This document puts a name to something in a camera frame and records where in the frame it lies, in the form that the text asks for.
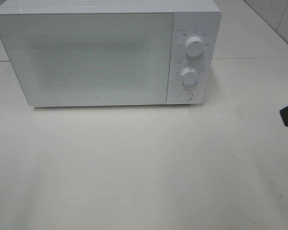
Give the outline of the white microwave door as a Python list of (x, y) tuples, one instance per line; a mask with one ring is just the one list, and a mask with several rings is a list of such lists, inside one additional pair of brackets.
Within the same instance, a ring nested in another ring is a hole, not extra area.
[(0, 15), (31, 106), (164, 104), (172, 13)]

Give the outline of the round white door button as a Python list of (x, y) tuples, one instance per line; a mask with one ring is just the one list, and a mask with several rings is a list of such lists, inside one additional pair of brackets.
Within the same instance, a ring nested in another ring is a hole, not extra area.
[(193, 97), (193, 93), (190, 90), (182, 90), (178, 93), (178, 98), (184, 102), (190, 101), (192, 97)]

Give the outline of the white microwave oven body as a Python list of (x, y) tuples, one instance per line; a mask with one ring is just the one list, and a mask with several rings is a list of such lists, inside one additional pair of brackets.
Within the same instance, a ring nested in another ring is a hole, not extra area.
[[(173, 14), (168, 91), (164, 104), (202, 103), (222, 18), (220, 9), (212, 0), (8, 0), (0, 6), (0, 15), (119, 13)], [(204, 51), (197, 57), (190, 57), (186, 54), (184, 43), (195, 35), (203, 39)], [(199, 79), (195, 84), (182, 84), (180, 72), (185, 68), (198, 70)], [(190, 101), (178, 98), (182, 90), (192, 91)]]

